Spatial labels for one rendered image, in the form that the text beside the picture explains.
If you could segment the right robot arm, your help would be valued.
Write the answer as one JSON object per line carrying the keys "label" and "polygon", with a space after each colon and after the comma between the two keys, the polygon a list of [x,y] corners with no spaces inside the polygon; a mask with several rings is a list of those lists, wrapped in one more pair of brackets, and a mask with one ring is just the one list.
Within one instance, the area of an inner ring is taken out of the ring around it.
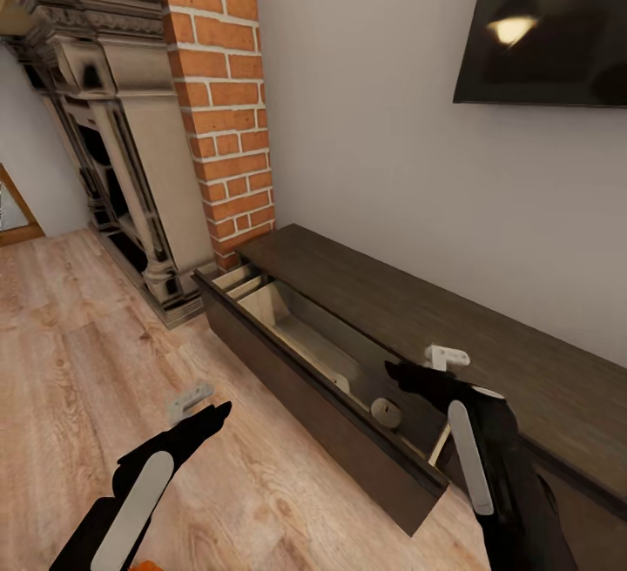
{"label": "right robot arm", "polygon": [[432,345],[424,356],[423,366],[385,367],[403,392],[447,415],[492,571],[579,571],[551,487],[525,452],[511,449],[518,423],[504,397],[455,380],[447,363],[469,365],[464,351]]}

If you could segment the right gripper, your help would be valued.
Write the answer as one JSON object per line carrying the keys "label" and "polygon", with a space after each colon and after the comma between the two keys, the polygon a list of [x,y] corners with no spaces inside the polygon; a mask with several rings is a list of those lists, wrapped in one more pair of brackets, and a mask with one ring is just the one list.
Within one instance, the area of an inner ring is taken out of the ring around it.
{"label": "right gripper", "polygon": [[398,381],[398,387],[403,392],[420,394],[431,404],[434,404],[432,393],[435,385],[440,380],[455,379],[453,372],[442,372],[416,364],[400,363],[400,365],[396,365],[388,361],[385,367],[389,377]]}

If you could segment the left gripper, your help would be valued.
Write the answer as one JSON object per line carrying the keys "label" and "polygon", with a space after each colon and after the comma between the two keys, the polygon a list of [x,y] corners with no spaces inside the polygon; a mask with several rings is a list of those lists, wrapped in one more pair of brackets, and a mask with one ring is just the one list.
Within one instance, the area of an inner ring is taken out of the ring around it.
{"label": "left gripper", "polygon": [[172,429],[179,429],[187,433],[191,439],[191,454],[193,454],[206,438],[210,438],[212,434],[222,429],[223,421],[229,416],[232,408],[231,401],[222,403],[217,407],[215,405],[207,406],[201,412],[182,420]]}

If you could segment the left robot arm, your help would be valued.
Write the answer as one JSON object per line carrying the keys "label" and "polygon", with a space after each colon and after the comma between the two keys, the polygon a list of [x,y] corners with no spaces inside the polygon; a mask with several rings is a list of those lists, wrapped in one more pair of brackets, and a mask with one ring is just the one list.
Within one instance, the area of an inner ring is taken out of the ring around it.
{"label": "left robot arm", "polygon": [[114,498],[100,497],[49,571],[128,571],[151,516],[175,471],[201,443],[222,429],[231,401],[193,414],[189,409],[215,392],[209,382],[168,403],[172,430],[123,455],[112,476]]}

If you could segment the pillar candle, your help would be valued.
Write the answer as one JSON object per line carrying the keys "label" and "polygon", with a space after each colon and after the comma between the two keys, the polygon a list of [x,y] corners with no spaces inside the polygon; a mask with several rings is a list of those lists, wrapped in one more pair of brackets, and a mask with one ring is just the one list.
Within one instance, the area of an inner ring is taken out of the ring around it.
{"label": "pillar candle", "polygon": [[371,415],[378,420],[388,431],[398,434],[401,427],[401,410],[390,399],[378,399],[371,406]]}
{"label": "pillar candle", "polygon": [[328,375],[328,378],[335,384],[339,389],[341,389],[345,394],[349,394],[350,385],[345,377],[342,375],[331,374]]}

